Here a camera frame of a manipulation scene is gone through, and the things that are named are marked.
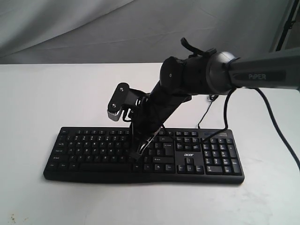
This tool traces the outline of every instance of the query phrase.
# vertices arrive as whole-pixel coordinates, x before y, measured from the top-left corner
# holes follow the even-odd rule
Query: space bar
[[[81,163],[80,170],[91,172],[130,172],[131,164],[89,164]]]

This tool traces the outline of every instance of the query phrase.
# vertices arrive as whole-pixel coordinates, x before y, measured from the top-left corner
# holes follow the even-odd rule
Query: keyboard
[[[62,127],[44,170],[47,180],[84,183],[240,184],[244,173],[231,130],[161,130],[137,161],[124,127]]]

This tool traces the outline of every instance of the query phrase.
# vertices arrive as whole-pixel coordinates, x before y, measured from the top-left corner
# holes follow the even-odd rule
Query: robotic arm
[[[108,117],[131,122],[130,156],[138,159],[161,125],[192,95],[227,95],[239,87],[295,89],[300,91],[300,49],[269,53],[240,59],[229,52],[210,49],[203,52],[185,38],[182,45],[193,54],[185,60],[166,59],[160,69],[159,82],[151,93],[120,83],[109,104]]]

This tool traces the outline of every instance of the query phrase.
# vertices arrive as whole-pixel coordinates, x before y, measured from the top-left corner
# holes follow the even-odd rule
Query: black keyboard
[[[128,156],[128,128],[62,127],[44,177],[85,183],[242,183],[245,177],[231,130],[200,144],[216,131],[161,130],[136,161]]]

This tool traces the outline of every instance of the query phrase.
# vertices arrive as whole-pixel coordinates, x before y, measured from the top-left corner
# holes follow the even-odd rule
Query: white table
[[[115,87],[151,91],[160,64],[0,66],[0,224],[266,225],[299,224],[300,175],[263,100],[237,90],[229,102],[245,173],[240,186],[103,185],[47,181],[42,173],[62,126],[122,126],[106,115]],[[278,124],[300,156],[300,94],[266,90]],[[222,128],[220,97],[202,123]],[[208,102],[193,97],[165,123],[193,128]]]

